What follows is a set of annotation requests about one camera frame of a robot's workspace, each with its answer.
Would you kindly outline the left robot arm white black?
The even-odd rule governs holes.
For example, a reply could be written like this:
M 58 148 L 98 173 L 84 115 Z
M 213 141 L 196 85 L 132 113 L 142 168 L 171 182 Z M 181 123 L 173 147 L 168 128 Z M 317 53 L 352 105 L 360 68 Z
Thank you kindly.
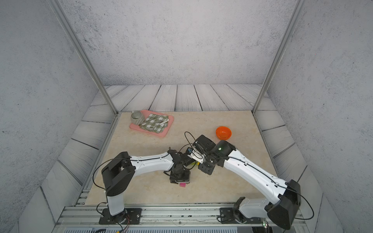
M 192 161 L 188 153 L 176 150 L 145 157 L 130 156 L 126 151 L 119 153 L 101 171 L 110 215 L 116 216 L 124 212 L 123 192 L 134 177 L 165 171 L 171 172 L 171 179 L 183 182 L 184 177 L 190 175 L 186 167 Z

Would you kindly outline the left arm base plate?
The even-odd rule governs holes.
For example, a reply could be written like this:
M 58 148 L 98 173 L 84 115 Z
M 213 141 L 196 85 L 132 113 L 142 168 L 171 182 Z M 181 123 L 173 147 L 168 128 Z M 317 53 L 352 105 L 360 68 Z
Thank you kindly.
M 111 215 L 109 209 L 106 208 L 102 211 L 99 219 L 99 225 L 138 225 L 140 223 L 142 209 L 141 208 L 125 208 L 123 212 L 117 215 Z

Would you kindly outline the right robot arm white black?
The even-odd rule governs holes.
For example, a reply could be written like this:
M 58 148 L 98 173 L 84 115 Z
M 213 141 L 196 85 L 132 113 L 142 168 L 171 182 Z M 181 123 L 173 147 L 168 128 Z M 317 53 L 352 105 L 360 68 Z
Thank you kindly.
M 215 144 L 204 135 L 187 149 L 187 155 L 199 162 L 199 170 L 211 175 L 215 166 L 234 172 L 254 186 L 263 199 L 240 197 L 232 208 L 237 223 L 268 217 L 278 227 L 289 230 L 301 206 L 301 186 L 295 180 L 280 179 L 246 158 L 234 145 L 225 140 Z

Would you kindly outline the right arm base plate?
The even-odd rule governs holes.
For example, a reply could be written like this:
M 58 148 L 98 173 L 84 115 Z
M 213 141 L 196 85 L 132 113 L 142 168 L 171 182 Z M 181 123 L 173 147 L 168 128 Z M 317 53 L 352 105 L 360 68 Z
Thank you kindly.
M 221 224 L 261 224 L 259 217 L 247 218 L 239 210 L 233 208 L 220 208 L 217 221 Z

